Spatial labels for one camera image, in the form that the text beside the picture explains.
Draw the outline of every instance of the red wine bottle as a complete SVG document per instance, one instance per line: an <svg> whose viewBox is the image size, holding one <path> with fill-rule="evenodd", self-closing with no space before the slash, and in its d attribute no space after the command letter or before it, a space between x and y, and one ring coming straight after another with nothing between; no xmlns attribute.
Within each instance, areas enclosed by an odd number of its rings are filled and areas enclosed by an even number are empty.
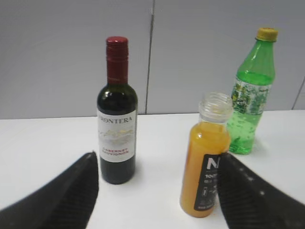
<svg viewBox="0 0 305 229"><path fill-rule="evenodd" d="M138 98L128 85L128 40L107 40L107 85L97 97L102 177L122 184L135 170Z"/></svg>

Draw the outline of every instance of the orange juice bottle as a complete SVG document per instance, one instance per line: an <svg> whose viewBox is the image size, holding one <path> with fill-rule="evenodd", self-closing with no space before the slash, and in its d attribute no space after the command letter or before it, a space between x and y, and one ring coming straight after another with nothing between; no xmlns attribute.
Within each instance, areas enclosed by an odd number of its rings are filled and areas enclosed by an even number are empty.
<svg viewBox="0 0 305 229"><path fill-rule="evenodd" d="M232 111L231 98L221 93L210 93L199 103L199 123L190 132L180 197L182 209L191 216L202 218L213 211L220 155L230 145L226 122Z"/></svg>

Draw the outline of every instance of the black carbon fiber object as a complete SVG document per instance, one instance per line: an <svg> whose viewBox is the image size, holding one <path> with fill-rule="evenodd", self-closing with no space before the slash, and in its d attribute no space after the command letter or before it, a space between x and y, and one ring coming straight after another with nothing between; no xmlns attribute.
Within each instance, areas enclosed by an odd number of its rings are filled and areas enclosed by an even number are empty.
<svg viewBox="0 0 305 229"><path fill-rule="evenodd" d="M229 153L220 160L218 196L230 229L305 229L305 205Z"/></svg>
<svg viewBox="0 0 305 229"><path fill-rule="evenodd" d="M96 154L87 153L50 183L0 211L0 229L85 229L98 180Z"/></svg>

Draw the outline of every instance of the white table surface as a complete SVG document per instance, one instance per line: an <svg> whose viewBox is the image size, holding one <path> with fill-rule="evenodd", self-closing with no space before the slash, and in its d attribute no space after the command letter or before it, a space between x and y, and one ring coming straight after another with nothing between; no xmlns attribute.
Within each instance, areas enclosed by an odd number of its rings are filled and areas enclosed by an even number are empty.
<svg viewBox="0 0 305 229"><path fill-rule="evenodd" d="M196 219L179 206L191 127L198 114L140 115L133 179L100 192L87 229L226 229L220 207ZM237 156L305 203L305 111L265 112L251 154ZM0 209L48 183L84 153L98 152L96 117L0 120Z"/></svg>

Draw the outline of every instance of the bottle label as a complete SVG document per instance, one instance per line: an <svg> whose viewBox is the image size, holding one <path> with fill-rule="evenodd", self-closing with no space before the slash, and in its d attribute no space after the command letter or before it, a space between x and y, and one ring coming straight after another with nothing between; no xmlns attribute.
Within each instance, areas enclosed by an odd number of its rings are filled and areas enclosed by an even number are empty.
<svg viewBox="0 0 305 229"><path fill-rule="evenodd" d="M214 206L217 193L217 169L221 155L206 154L198 182L194 209L206 211Z"/></svg>
<svg viewBox="0 0 305 229"><path fill-rule="evenodd" d="M122 162L135 154L136 110L124 115L108 115L97 110L100 156Z"/></svg>
<svg viewBox="0 0 305 229"><path fill-rule="evenodd" d="M270 85L254 85L236 78L232 92L234 110L242 114L259 115L264 111Z"/></svg>

